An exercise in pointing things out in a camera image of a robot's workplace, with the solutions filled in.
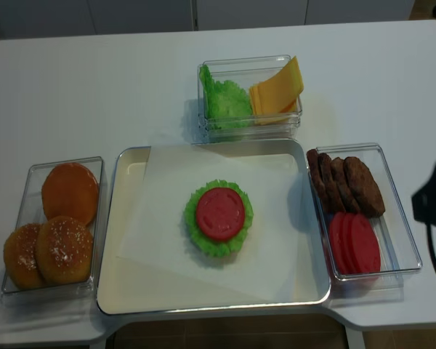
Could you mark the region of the red tomato slice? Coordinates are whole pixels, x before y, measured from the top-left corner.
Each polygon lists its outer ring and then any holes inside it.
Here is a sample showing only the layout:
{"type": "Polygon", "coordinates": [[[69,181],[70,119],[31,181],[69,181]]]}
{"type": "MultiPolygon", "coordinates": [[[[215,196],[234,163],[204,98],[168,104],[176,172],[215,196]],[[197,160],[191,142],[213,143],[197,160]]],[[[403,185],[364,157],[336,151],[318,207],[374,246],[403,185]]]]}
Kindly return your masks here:
{"type": "Polygon", "coordinates": [[[370,222],[361,214],[352,219],[347,237],[356,273],[378,273],[381,270],[379,243],[370,222]]]}
{"type": "Polygon", "coordinates": [[[355,272],[355,264],[352,258],[352,249],[350,247],[350,230],[354,217],[354,214],[347,213],[342,220],[340,239],[342,245],[342,262],[344,263],[344,266],[342,267],[343,275],[350,275],[355,272]]]}
{"type": "Polygon", "coordinates": [[[344,219],[345,213],[337,212],[331,223],[329,225],[329,241],[331,245],[332,255],[336,263],[337,270],[339,274],[345,274],[347,271],[346,265],[344,263],[344,254],[342,251],[342,243],[340,238],[340,233],[342,232],[342,221],[344,219]]]}
{"type": "Polygon", "coordinates": [[[212,241],[225,242],[243,228],[246,218],[243,199],[232,188],[212,188],[198,200],[195,221],[212,241]]]}

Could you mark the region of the green lettuce leaf on tray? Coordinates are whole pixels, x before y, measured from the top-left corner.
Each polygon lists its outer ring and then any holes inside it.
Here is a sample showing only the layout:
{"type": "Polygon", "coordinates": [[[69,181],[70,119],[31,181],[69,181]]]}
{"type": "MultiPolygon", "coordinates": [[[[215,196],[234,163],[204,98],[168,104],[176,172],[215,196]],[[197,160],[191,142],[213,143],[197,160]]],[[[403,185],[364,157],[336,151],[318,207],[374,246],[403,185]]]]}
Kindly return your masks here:
{"type": "Polygon", "coordinates": [[[233,253],[239,252],[243,246],[244,241],[248,235],[248,231],[252,226],[254,219],[254,210],[247,193],[234,182],[226,180],[213,180],[206,183],[205,186],[197,189],[190,196],[189,201],[186,203],[184,210],[185,224],[187,227],[188,235],[191,241],[206,255],[210,257],[228,257],[233,253]],[[195,209],[198,204],[199,198],[212,188],[232,188],[243,199],[245,207],[246,218],[242,230],[232,239],[225,242],[212,241],[207,238],[198,227],[195,221],[195,209]]]}

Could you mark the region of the green lettuce leaves in container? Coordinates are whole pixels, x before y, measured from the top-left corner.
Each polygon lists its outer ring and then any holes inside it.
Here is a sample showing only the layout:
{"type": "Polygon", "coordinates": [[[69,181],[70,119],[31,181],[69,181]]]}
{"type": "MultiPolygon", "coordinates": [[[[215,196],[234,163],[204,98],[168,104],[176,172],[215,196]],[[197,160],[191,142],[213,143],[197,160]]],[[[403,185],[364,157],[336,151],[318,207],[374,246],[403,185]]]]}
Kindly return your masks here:
{"type": "Polygon", "coordinates": [[[201,66],[199,78],[206,101],[206,119],[211,129],[251,126],[251,102],[245,89],[231,80],[215,81],[207,65],[201,66]]]}

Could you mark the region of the clear lettuce and cheese container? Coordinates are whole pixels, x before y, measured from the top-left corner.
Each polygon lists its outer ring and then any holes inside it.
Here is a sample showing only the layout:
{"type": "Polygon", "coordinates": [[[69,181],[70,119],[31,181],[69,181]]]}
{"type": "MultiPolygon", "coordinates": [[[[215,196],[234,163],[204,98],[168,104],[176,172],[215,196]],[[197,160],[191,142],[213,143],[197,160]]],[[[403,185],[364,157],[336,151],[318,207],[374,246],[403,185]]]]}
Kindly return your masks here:
{"type": "Polygon", "coordinates": [[[198,125],[210,142],[245,140],[257,138],[292,137],[300,126],[302,101],[296,100],[296,110],[290,113],[275,114],[274,117],[286,118],[272,124],[258,125],[254,113],[249,116],[251,126],[235,129],[211,129],[206,119],[206,101],[203,85],[199,78],[202,65],[207,65],[215,81],[231,80],[245,89],[250,97],[250,88],[263,82],[280,71],[291,59],[289,55],[252,57],[229,60],[206,60],[198,66],[198,125]]]}

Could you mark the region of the yellow cheese slice stack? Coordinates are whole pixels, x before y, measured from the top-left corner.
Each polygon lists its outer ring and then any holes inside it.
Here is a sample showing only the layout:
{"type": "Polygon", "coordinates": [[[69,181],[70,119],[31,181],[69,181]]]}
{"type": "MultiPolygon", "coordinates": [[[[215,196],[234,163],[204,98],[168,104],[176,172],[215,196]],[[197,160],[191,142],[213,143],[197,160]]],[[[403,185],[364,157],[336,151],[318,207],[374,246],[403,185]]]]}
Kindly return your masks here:
{"type": "Polygon", "coordinates": [[[251,107],[258,125],[285,121],[275,114],[290,113],[296,110],[297,96],[291,89],[254,85],[250,88],[251,107]]]}

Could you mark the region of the leaning yellow cheese slice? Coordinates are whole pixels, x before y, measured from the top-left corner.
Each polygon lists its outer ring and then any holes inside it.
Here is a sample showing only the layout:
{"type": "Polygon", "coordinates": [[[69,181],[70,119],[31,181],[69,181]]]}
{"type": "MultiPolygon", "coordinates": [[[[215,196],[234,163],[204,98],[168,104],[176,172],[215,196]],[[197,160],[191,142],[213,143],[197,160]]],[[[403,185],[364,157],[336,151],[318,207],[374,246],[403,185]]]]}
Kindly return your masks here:
{"type": "Polygon", "coordinates": [[[297,57],[291,58],[274,76],[266,81],[258,83],[257,86],[276,86],[291,89],[298,97],[304,90],[304,84],[297,57]]]}

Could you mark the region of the brown meat patty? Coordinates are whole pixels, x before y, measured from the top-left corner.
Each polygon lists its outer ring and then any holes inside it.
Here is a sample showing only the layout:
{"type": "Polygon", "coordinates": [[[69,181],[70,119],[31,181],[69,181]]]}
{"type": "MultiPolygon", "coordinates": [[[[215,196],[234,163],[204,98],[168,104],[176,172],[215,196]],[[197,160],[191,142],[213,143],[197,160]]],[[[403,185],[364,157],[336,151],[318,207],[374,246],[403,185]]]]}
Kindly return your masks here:
{"type": "Polygon", "coordinates": [[[341,197],[344,208],[347,212],[353,214],[361,213],[360,206],[358,205],[355,197],[353,196],[347,179],[344,173],[344,160],[336,157],[330,163],[331,174],[338,188],[339,195],[341,197]]]}
{"type": "Polygon", "coordinates": [[[318,163],[320,173],[323,178],[323,183],[326,188],[326,193],[330,201],[330,208],[332,213],[346,212],[343,201],[339,194],[336,181],[331,173],[331,157],[326,153],[318,154],[318,163]]]}
{"type": "Polygon", "coordinates": [[[343,167],[347,184],[362,213],[368,218],[381,217],[385,212],[384,201],[370,169],[354,156],[345,158],[343,167]]]}
{"type": "Polygon", "coordinates": [[[317,192],[318,198],[323,207],[323,211],[325,213],[331,212],[331,205],[329,201],[329,197],[326,192],[326,187],[323,181],[323,178],[320,174],[320,167],[318,163],[318,152],[315,149],[310,149],[307,152],[307,161],[310,169],[310,176],[312,180],[312,184],[317,192]]]}

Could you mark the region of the white paper sheet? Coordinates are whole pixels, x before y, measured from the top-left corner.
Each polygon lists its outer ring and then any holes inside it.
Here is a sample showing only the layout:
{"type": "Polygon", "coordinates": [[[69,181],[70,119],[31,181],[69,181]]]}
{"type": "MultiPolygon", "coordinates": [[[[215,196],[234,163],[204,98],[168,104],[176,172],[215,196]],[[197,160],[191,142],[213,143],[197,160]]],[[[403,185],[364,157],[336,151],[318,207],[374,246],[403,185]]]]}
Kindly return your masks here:
{"type": "Polygon", "coordinates": [[[316,226],[304,152],[293,140],[153,147],[119,254],[278,301],[296,283],[299,237],[316,226]],[[228,257],[204,254],[185,224],[191,194],[213,180],[236,183],[254,210],[241,250],[228,257]]]}

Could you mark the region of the white serving tray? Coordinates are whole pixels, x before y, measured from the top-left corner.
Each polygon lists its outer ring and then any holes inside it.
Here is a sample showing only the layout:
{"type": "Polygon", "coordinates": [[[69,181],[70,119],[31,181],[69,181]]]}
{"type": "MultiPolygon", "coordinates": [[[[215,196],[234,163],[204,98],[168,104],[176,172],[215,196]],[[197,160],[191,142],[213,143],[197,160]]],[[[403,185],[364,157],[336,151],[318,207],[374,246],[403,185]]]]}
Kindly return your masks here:
{"type": "Polygon", "coordinates": [[[97,303],[102,312],[111,316],[241,312],[317,305],[327,299],[331,282],[316,212],[316,228],[303,233],[298,240],[293,291],[287,298],[278,301],[261,300],[122,257],[119,250],[134,216],[134,202],[140,195],[150,149],[164,146],[177,145],[130,148],[118,157],[97,291],[97,303]]]}

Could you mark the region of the flat brown bun bottom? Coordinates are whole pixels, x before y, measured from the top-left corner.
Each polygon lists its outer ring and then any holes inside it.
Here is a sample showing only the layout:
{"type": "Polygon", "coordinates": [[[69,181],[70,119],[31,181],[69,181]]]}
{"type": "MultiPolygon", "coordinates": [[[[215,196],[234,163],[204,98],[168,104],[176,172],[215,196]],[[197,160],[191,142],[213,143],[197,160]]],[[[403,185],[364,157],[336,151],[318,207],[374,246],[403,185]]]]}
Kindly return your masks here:
{"type": "Polygon", "coordinates": [[[99,185],[92,172],[76,162],[58,164],[41,187],[46,218],[71,217],[88,226],[97,213],[99,185]]]}

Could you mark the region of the clear patty and tomato container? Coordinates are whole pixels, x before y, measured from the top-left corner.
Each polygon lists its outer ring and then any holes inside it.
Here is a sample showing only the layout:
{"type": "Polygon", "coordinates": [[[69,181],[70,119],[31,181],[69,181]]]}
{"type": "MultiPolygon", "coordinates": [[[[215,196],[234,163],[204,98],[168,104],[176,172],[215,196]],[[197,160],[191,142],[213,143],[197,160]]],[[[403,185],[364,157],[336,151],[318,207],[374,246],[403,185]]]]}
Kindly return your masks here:
{"type": "Polygon", "coordinates": [[[348,156],[359,158],[369,169],[379,186],[384,201],[385,212],[381,217],[368,218],[379,243],[381,270],[378,273],[339,274],[329,241],[329,225],[336,213],[325,213],[312,184],[307,162],[309,178],[312,185],[315,207],[320,216],[320,229],[323,236],[326,259],[335,284],[347,291],[370,289],[387,289],[403,285],[405,278],[421,270],[422,262],[413,239],[405,212],[396,191],[384,152],[376,143],[342,145],[334,147],[314,148],[318,154],[326,153],[331,160],[348,156]]]}

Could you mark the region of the sesame bun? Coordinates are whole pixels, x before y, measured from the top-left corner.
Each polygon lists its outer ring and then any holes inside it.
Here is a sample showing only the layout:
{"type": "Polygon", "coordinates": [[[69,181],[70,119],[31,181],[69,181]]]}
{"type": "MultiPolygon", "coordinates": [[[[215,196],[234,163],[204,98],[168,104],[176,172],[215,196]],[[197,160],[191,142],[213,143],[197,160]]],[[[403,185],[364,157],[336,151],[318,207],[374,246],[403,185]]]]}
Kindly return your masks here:
{"type": "Polygon", "coordinates": [[[12,232],[4,243],[6,272],[18,289],[38,289],[46,283],[35,256],[40,230],[39,223],[23,225],[12,232]]]}
{"type": "Polygon", "coordinates": [[[48,284],[62,285],[88,279],[93,236],[78,220],[59,216],[41,226],[36,240],[36,262],[48,284]]]}

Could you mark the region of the clear bun container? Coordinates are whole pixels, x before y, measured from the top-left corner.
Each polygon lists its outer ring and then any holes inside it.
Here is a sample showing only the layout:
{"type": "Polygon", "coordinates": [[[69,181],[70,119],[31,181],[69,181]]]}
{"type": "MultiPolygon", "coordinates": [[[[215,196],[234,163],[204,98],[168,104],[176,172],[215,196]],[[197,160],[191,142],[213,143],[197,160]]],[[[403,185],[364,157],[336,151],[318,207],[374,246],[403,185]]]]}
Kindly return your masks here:
{"type": "Polygon", "coordinates": [[[105,164],[101,157],[91,157],[72,161],[60,161],[47,164],[33,165],[27,174],[17,222],[14,231],[29,223],[39,223],[41,226],[48,221],[44,214],[41,200],[41,187],[47,175],[58,165],[76,162],[84,165],[95,176],[99,185],[99,198],[97,213],[93,221],[86,226],[93,236],[92,262],[90,274],[87,280],[73,284],[52,285],[46,281],[42,288],[18,289],[11,278],[7,275],[6,268],[4,279],[1,284],[1,298],[5,302],[38,302],[44,300],[70,299],[85,297],[94,291],[97,271],[100,267],[100,246],[105,238],[103,231],[103,219],[105,216],[103,200],[106,192],[105,164]]]}

